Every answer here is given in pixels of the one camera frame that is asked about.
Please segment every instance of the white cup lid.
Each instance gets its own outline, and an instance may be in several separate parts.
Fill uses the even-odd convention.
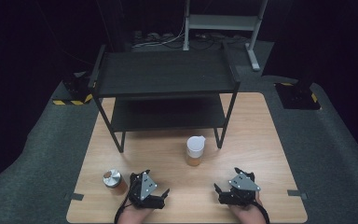
[[[187,148],[189,156],[193,158],[200,157],[205,145],[205,138],[203,136],[192,136],[187,140]]]

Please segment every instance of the wooden table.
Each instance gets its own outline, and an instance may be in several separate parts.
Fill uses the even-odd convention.
[[[224,105],[229,104],[230,94],[221,98]],[[103,100],[109,113],[113,102],[113,98]],[[288,196],[287,190],[296,190],[296,183],[263,95],[239,93],[231,116],[222,149],[217,148],[210,129],[149,131],[127,133],[126,150],[119,153],[112,148],[113,139],[99,115],[75,189],[84,198],[71,201],[67,220],[113,222],[125,195],[113,195],[103,183],[103,174],[115,168],[127,183],[131,173],[150,169],[158,184],[153,195],[171,189],[166,206],[146,223],[238,223],[227,206],[217,201],[213,183],[229,190],[228,180],[236,175],[234,167],[239,167],[255,173],[271,223],[304,223],[307,213],[301,198]],[[206,137],[202,163],[197,167],[185,161],[186,140],[193,135]]]

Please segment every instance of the metal shelf frame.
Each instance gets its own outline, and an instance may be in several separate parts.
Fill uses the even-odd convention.
[[[221,148],[240,84],[225,41],[221,49],[191,51],[109,53],[102,45],[89,90],[122,153],[126,132],[170,129],[213,128]],[[231,94],[226,114],[221,93]],[[116,98],[111,119],[103,98]]]
[[[251,42],[246,44],[245,47],[253,70],[260,71],[254,47],[268,1],[262,0],[257,16],[225,16],[190,14],[190,0],[186,0],[185,42],[183,50],[189,50],[188,34],[190,29],[252,31]]]

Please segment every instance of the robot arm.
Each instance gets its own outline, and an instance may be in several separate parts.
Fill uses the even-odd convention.
[[[148,175],[149,172],[150,170],[146,170],[140,174],[131,174],[128,198],[134,206],[139,208],[162,209],[165,205],[164,200],[170,190],[167,189],[161,196],[151,195],[157,188],[157,184]]]
[[[235,168],[237,175],[228,181],[232,186],[230,191],[222,191],[214,184],[215,191],[219,194],[219,202],[223,204],[247,205],[255,199],[255,192],[260,191],[260,187],[255,184],[254,173],[245,173],[239,168]]]

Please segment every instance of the yellow black hazard tape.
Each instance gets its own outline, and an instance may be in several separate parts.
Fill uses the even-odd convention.
[[[293,86],[293,84],[292,83],[281,83],[283,86]],[[316,98],[316,95],[315,95],[315,93],[312,93],[311,95],[310,95],[310,97],[312,98],[312,101],[313,101],[313,103],[317,103],[318,102],[318,98]]]
[[[84,101],[76,101],[76,100],[53,100],[53,104],[55,105],[86,105],[92,99],[92,95],[89,94]]]

